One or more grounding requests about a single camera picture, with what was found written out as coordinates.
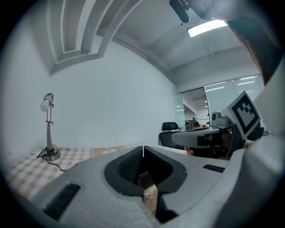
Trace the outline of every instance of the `person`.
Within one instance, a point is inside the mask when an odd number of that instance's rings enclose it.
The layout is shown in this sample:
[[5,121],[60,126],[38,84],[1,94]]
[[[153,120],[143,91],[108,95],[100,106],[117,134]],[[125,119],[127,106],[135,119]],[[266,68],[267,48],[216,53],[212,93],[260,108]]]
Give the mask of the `person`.
[[[223,11],[221,5],[226,4],[228,9]],[[254,13],[247,14],[241,10],[247,4],[245,1],[237,0],[214,0],[208,12],[212,13],[212,17],[218,20],[224,20],[238,40],[245,46],[250,53],[254,63],[262,73],[264,85],[268,83],[273,76],[284,55],[277,39],[272,36],[271,28],[264,23],[261,18]],[[251,5],[246,5],[247,9],[253,9]],[[229,149],[231,134],[225,132],[222,134],[222,146]],[[244,147],[248,148],[253,141],[246,140]],[[185,147],[188,155],[195,155],[195,152],[189,147]]]
[[199,127],[200,126],[199,122],[195,119],[195,117],[193,117],[193,121],[194,121],[193,127]]

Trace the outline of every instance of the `lamp base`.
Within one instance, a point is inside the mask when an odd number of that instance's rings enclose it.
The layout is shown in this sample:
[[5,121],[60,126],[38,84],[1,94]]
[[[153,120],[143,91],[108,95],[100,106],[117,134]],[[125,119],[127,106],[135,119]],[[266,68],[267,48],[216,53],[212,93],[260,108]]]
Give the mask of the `lamp base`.
[[54,152],[49,152],[46,153],[44,156],[42,156],[42,159],[44,159],[45,161],[54,161],[57,160],[61,157],[61,154],[59,151],[57,151],[56,153]]

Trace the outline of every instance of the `black chair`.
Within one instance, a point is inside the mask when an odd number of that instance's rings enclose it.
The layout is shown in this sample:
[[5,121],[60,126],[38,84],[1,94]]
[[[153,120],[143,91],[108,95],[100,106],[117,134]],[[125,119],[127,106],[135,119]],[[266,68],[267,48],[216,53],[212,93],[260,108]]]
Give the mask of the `black chair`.
[[167,130],[168,132],[161,132],[159,134],[159,141],[161,142],[161,145],[164,147],[170,147],[170,148],[175,148],[179,150],[184,150],[184,147],[175,145],[172,142],[171,136],[174,133],[177,133],[177,131],[171,131],[171,130],[177,130],[178,125],[175,122],[165,122],[162,124],[162,129],[161,130]]
[[251,140],[251,141],[255,141],[259,138],[262,137],[263,135],[263,131],[264,131],[264,128],[263,127],[260,127],[260,122],[259,124],[255,127],[255,129],[248,135],[248,137],[246,139],[248,140]]

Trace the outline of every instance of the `office room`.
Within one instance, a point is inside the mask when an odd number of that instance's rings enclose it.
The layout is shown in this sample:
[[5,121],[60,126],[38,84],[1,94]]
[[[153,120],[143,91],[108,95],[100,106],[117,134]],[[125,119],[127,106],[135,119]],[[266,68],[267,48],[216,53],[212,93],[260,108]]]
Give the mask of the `office room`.
[[[246,202],[239,174],[260,183],[256,170],[272,188],[233,220],[271,200],[285,172],[283,46],[259,6],[206,2],[23,8],[0,55],[0,168],[21,216],[47,227],[215,227]],[[274,151],[270,168],[263,150]]]

